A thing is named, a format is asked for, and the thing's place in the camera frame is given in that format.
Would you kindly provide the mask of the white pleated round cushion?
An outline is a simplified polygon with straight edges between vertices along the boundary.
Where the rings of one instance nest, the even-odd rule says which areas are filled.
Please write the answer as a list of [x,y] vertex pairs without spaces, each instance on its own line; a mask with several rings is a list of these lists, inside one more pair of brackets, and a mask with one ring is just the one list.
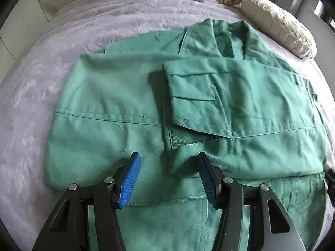
[[315,39],[309,29],[291,13],[269,0],[242,0],[241,10],[265,34],[295,56],[313,59]]

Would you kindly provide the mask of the lavender plush bedspread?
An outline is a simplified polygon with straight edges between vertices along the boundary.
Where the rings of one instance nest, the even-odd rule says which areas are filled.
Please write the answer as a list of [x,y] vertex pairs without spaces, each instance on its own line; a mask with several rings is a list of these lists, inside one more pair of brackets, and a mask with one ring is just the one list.
[[[207,19],[246,22],[269,51],[311,82],[328,137],[324,166],[334,161],[334,100],[318,65],[301,60],[262,33],[239,6],[211,0],[77,0],[55,16],[1,84],[1,220],[21,250],[33,248],[67,188],[57,190],[45,182],[45,156],[56,105],[79,57],[130,37],[187,29]],[[334,219],[325,180],[324,186],[324,219],[313,250]]]

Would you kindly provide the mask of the green work jacket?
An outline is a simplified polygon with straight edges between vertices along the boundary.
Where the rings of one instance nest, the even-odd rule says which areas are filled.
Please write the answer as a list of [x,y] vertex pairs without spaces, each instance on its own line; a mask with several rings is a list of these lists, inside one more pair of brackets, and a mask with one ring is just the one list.
[[56,105],[45,182],[63,190],[141,170],[119,212],[128,250],[210,250],[220,218],[194,156],[267,183],[313,250],[325,213],[328,137],[311,82],[246,22],[207,19],[130,37],[74,64]]

